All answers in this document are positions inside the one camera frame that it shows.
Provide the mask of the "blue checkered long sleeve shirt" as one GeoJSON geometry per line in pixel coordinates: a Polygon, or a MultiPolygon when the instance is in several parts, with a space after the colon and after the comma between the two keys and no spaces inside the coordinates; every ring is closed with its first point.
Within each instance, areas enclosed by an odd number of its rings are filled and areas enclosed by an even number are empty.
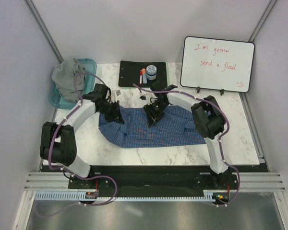
{"type": "Polygon", "coordinates": [[[165,116],[154,126],[148,126],[143,108],[120,107],[124,124],[107,122],[99,115],[98,128],[110,143],[121,148],[160,148],[205,144],[197,132],[191,112],[176,106],[168,106],[165,116]]]}

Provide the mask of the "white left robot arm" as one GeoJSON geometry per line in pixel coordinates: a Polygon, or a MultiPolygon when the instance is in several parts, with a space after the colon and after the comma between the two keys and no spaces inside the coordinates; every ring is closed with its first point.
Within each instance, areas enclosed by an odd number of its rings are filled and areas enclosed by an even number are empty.
{"type": "Polygon", "coordinates": [[[40,157],[48,161],[51,170],[66,170],[79,177],[84,188],[92,188],[96,177],[91,166],[77,156],[75,133],[95,113],[104,115],[107,122],[124,123],[117,93],[104,84],[80,97],[75,107],[59,123],[46,122],[42,126],[40,157]]]}

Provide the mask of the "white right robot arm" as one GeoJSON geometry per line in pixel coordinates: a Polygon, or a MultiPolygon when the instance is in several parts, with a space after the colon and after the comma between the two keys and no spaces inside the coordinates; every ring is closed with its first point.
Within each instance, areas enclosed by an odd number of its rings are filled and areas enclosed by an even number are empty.
{"type": "Polygon", "coordinates": [[[165,116],[168,105],[177,105],[192,113],[195,128],[204,138],[210,158],[210,183],[214,188],[222,188],[228,182],[230,164],[227,163],[222,149],[222,137],[229,132],[229,121],[220,109],[215,97],[197,98],[187,92],[176,90],[170,85],[158,89],[158,82],[150,90],[139,88],[142,99],[147,104],[144,111],[148,125],[155,125],[165,116]]]}

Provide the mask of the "red marker pen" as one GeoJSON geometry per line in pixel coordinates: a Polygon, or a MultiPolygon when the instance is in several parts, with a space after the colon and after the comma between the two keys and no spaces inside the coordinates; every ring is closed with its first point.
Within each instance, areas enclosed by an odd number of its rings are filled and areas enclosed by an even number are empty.
{"type": "Polygon", "coordinates": [[[140,79],[139,79],[140,85],[142,85],[142,80],[143,80],[143,71],[140,70],[140,79]]]}

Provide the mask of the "blue lidded small jar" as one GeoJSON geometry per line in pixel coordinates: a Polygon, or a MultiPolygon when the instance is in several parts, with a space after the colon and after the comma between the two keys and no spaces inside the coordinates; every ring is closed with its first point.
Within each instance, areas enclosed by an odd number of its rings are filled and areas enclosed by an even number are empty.
{"type": "Polygon", "coordinates": [[[149,65],[146,67],[146,77],[148,80],[153,81],[156,79],[157,67],[155,65],[149,65]]]}

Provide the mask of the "teal plastic bin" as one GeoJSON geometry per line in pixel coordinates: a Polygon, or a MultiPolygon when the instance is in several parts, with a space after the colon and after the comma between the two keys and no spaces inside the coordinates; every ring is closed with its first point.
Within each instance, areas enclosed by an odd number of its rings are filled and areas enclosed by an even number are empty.
{"type": "MultiPolygon", "coordinates": [[[[92,59],[82,58],[77,60],[79,60],[79,62],[85,67],[86,74],[79,76],[76,80],[77,89],[83,95],[93,90],[95,78],[92,76],[92,74],[96,74],[97,65],[92,59]]],[[[71,103],[66,101],[60,95],[53,80],[48,100],[52,106],[60,109],[72,109],[76,105],[76,102],[71,103]]]]}

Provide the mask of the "grey crumpled shirt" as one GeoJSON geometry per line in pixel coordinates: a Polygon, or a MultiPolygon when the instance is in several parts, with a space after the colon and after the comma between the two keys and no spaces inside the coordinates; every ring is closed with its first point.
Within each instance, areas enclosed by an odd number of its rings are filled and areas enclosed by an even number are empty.
{"type": "Polygon", "coordinates": [[[74,87],[75,76],[79,73],[85,73],[85,67],[79,60],[70,58],[63,61],[61,64],[57,64],[51,75],[60,95],[71,103],[79,100],[74,87]]]}

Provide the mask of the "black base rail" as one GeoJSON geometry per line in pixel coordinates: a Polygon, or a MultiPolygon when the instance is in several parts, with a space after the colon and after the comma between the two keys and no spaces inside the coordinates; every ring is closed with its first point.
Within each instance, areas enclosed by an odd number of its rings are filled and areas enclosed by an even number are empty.
{"type": "Polygon", "coordinates": [[[97,189],[105,196],[201,196],[204,190],[234,191],[240,173],[265,173],[267,165],[237,166],[219,180],[208,166],[94,166],[90,181],[69,178],[69,189],[97,189]]]}

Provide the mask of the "white whiteboard black frame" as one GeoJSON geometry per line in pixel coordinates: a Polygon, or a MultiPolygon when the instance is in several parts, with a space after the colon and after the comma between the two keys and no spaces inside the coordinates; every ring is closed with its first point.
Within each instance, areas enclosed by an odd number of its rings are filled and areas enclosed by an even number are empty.
{"type": "Polygon", "coordinates": [[[250,88],[255,44],[188,36],[184,39],[182,87],[246,93],[250,88]]]}

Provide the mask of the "aluminium extrusion frame rail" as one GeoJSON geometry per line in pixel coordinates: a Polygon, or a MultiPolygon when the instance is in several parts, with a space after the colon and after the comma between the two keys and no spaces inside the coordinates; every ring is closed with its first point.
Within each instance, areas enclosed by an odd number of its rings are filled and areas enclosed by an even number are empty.
{"type": "MultiPolygon", "coordinates": [[[[68,179],[60,172],[31,172],[26,180],[25,191],[66,191],[68,179]]],[[[242,192],[285,192],[281,175],[277,172],[240,173],[242,192]]]]}

